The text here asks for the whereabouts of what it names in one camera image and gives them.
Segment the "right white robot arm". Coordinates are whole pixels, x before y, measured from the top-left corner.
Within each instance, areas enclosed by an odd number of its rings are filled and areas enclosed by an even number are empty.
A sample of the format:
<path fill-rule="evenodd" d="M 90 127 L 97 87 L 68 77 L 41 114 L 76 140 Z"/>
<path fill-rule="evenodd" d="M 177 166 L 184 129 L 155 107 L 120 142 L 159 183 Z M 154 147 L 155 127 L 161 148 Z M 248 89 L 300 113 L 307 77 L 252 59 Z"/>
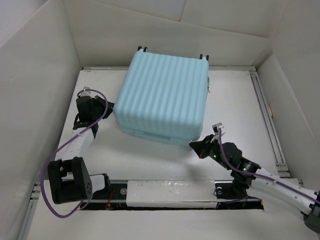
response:
<path fill-rule="evenodd" d="M 243 157 L 232 142 L 221 142 L 221 137 L 208 135 L 201 141 L 189 143 L 200 159 L 210 157 L 226 170 L 233 180 L 221 199 L 246 197 L 271 201 L 285 207 L 302 219 L 304 225 L 315 233 L 320 232 L 320 193 L 294 185 L 268 172 L 257 163 Z"/>

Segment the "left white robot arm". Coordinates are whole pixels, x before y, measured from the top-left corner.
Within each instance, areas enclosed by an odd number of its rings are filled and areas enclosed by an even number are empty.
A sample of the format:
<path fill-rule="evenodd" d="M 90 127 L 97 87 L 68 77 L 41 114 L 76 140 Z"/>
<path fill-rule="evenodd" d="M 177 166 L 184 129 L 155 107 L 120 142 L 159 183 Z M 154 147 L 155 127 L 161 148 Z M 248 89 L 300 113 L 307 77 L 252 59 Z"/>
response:
<path fill-rule="evenodd" d="M 72 128 L 76 139 L 67 144 L 58 160 L 49 162 L 47 166 L 52 200 L 57 205 L 97 197 L 104 199 L 112 193 L 108 175 L 90 175 L 84 157 L 98 133 L 96 120 L 108 118 L 114 103 L 99 96 L 81 96 L 76 99 L 76 107 L 78 113 Z"/>

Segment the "light blue suitcase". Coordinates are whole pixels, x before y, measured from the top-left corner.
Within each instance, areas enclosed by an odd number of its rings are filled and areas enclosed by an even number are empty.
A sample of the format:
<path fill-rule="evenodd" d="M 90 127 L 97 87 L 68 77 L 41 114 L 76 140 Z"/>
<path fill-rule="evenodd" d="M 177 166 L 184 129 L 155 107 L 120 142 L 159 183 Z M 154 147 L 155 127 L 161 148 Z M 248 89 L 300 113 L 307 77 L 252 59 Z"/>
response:
<path fill-rule="evenodd" d="M 121 130 L 166 144 L 197 141 L 209 92 L 209 59 L 159 54 L 139 46 L 113 107 Z"/>

